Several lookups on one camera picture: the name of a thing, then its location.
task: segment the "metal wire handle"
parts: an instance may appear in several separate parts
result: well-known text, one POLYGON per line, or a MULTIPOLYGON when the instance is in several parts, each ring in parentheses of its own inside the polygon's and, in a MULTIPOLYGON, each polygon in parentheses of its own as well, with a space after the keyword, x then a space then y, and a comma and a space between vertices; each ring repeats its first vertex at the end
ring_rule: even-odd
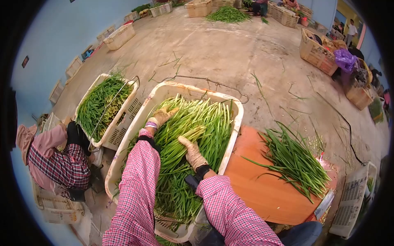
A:
MULTIPOLYGON (((138 80, 137 89, 136 89, 136 90, 138 90, 139 85, 140 85, 141 83, 140 83, 139 77, 138 77, 137 75, 134 76, 134 78, 132 78, 131 81, 134 81, 135 78, 137 78, 137 80, 138 80)), ((90 147, 92 146, 92 138, 93 138, 93 135, 94 135, 94 133, 96 132, 96 129, 97 129, 99 123, 101 122, 101 119, 103 118, 103 116, 104 116, 104 114, 105 114, 105 111, 106 111, 107 108, 112 104, 112 102, 115 100, 116 96, 120 93, 120 91, 123 89, 123 87, 125 87, 127 84, 128 84, 128 82, 125 83, 125 84, 120 88, 120 90, 115 94, 115 96, 113 97, 112 101, 105 107, 104 112, 102 113, 102 115, 101 115, 99 121, 97 122, 96 127, 95 127, 95 129, 93 130, 92 135, 90 136, 90 139, 89 139, 89 147, 87 148, 91 153, 94 153, 94 152, 97 152, 97 151, 100 150, 100 148, 97 148, 97 150, 93 151, 93 150, 90 150, 90 147)))
POLYGON ((205 80, 207 83, 208 83, 208 82, 212 82, 212 83, 215 83, 215 85, 216 85, 216 89, 215 89, 215 90, 217 90, 217 87, 218 87, 218 86, 219 86, 219 87, 220 87, 220 86, 224 86, 224 87, 230 88, 230 89, 232 89, 232 90, 238 91, 238 93, 239 93, 241 96, 246 97, 246 101, 243 102, 243 101, 240 100, 240 102, 241 102, 242 104, 245 104, 245 103, 247 103, 247 102, 249 101, 249 96, 246 95, 246 94, 243 94, 243 93, 242 93, 240 90, 238 90, 237 88, 232 87, 232 86, 229 86, 229 85, 226 85, 226 84, 223 84, 223 83, 220 83, 220 82, 217 82, 217 81, 210 80, 210 79, 208 79, 208 78, 193 77, 193 76, 184 76, 184 75, 175 75, 174 77, 165 78, 164 80, 162 80, 162 82, 167 81, 167 80, 174 80, 176 77, 190 78, 190 79, 198 79, 198 80, 205 80))

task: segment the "concrete floor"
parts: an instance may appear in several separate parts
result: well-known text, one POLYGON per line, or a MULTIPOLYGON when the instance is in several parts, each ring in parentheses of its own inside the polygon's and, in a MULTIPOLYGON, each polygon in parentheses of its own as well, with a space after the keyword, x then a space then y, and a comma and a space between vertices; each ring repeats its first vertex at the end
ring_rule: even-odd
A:
MULTIPOLYGON (((134 23, 135 37, 120 49, 110 51, 103 46, 82 65, 64 89, 53 111, 59 118, 73 115, 95 78, 101 73, 109 73, 112 68, 123 67, 126 78, 138 75, 141 79, 139 91, 146 98, 158 82, 174 76, 180 65, 179 75, 208 77, 247 94, 249 101, 244 104, 243 124, 259 130, 276 127, 274 120, 289 124, 293 119, 284 111, 286 109, 294 118, 299 116, 299 131, 312 140, 315 136, 312 120, 316 131, 327 144, 325 158, 339 166, 339 195, 327 216, 319 240, 323 242, 340 200, 344 176, 360 165, 351 153, 349 133, 340 127, 348 126, 314 91, 319 92, 348 120, 358 157, 362 161, 372 161, 378 171, 381 158, 388 154, 388 125, 386 120, 374 125, 367 108, 358 110, 347 100, 339 83, 300 58, 300 25, 293 29, 272 18, 267 20, 269 25, 263 24, 260 18, 240 24, 210 23, 204 18, 189 18, 182 7, 175 8, 171 14, 140 19, 134 23), (166 61, 174 60, 174 54, 182 57, 176 67, 175 63, 160 67, 166 61), (253 72, 262 84, 262 93, 272 115, 251 76, 253 72), (295 100, 288 93, 291 84, 291 93, 306 99, 295 100)), ((182 78, 175 81, 208 88, 205 81, 182 78)), ((240 98, 237 91, 225 87, 217 88, 217 91, 240 98)), ((297 124, 293 123, 292 128, 296 130, 297 124)), ((102 170, 104 177, 113 155, 112 151, 106 152, 106 164, 102 170)), ((101 235, 114 215, 115 204, 110 203, 105 192, 94 194, 94 202, 90 196, 87 195, 87 204, 93 213, 92 227, 96 227, 92 230, 91 242, 100 245, 101 235)))

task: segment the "pink hat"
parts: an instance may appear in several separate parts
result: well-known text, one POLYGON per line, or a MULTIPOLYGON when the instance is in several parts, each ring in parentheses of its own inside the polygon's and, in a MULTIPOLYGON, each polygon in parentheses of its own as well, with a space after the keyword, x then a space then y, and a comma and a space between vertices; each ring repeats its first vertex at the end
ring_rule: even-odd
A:
POLYGON ((30 144, 32 143, 36 132, 37 132, 37 126, 35 124, 33 126, 30 126, 29 128, 27 128, 24 125, 20 125, 18 127, 17 138, 15 143, 18 145, 20 151, 22 152, 22 160, 25 165, 27 165, 26 163, 27 151, 29 150, 30 144))

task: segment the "shoe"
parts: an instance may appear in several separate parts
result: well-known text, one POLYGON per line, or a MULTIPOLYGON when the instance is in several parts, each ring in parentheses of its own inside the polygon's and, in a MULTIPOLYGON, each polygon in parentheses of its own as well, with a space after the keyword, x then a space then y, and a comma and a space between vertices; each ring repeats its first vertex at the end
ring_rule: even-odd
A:
POLYGON ((101 166, 101 160, 102 160, 103 153, 104 153, 103 147, 101 147, 97 152, 93 152, 92 154, 95 155, 96 159, 92 164, 94 164, 95 166, 101 166))

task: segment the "glove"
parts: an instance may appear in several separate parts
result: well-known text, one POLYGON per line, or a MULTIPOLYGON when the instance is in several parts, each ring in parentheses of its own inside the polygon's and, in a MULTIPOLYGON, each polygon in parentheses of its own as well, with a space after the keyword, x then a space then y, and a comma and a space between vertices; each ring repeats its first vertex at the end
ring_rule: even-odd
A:
POLYGON ((156 129, 159 129, 164 123, 167 122, 174 114, 176 114, 179 111, 179 108, 176 107, 173 110, 168 111, 170 108, 170 105, 167 105, 161 109, 158 109, 152 117, 148 119, 147 126, 153 126, 154 123, 156 125, 156 129))
POLYGON ((194 171, 196 171, 199 166, 208 165, 208 162, 200 153, 197 142, 192 144, 184 136, 179 136, 178 141, 184 146, 186 146, 186 148, 188 148, 188 152, 186 153, 186 160, 189 162, 194 171))

